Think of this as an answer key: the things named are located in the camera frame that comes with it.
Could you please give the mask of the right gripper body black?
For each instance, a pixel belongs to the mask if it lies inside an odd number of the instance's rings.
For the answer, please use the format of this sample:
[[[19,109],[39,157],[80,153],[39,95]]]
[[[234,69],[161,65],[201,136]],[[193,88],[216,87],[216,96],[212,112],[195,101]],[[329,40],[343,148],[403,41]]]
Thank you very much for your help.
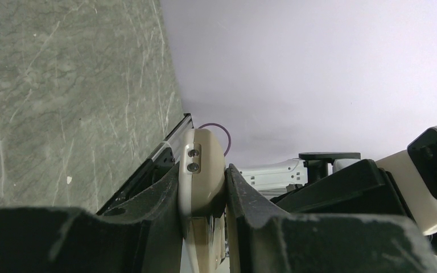
[[[390,172],[363,159],[271,202],[289,213],[387,214],[411,212]]]

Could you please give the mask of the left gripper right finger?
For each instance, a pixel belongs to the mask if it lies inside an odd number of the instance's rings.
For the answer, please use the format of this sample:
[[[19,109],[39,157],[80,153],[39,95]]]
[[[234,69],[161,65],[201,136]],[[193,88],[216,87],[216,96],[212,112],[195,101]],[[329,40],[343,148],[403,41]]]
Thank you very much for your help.
[[[404,216],[290,214],[235,166],[225,172],[231,272],[437,272],[437,258]]]

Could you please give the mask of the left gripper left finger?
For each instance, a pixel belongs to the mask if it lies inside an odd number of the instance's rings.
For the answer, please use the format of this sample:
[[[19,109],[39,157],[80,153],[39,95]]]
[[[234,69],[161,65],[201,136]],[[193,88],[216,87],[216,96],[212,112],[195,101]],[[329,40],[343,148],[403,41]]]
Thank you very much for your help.
[[[0,272],[179,272],[178,172],[100,216],[0,208]]]

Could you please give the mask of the beige remote control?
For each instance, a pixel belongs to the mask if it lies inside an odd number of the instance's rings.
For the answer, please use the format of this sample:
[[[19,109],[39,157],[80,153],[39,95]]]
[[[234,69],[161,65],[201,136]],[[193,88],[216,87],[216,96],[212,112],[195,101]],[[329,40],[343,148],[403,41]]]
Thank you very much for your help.
[[[192,272],[215,272],[225,257],[225,157],[208,129],[183,135],[178,207]]]

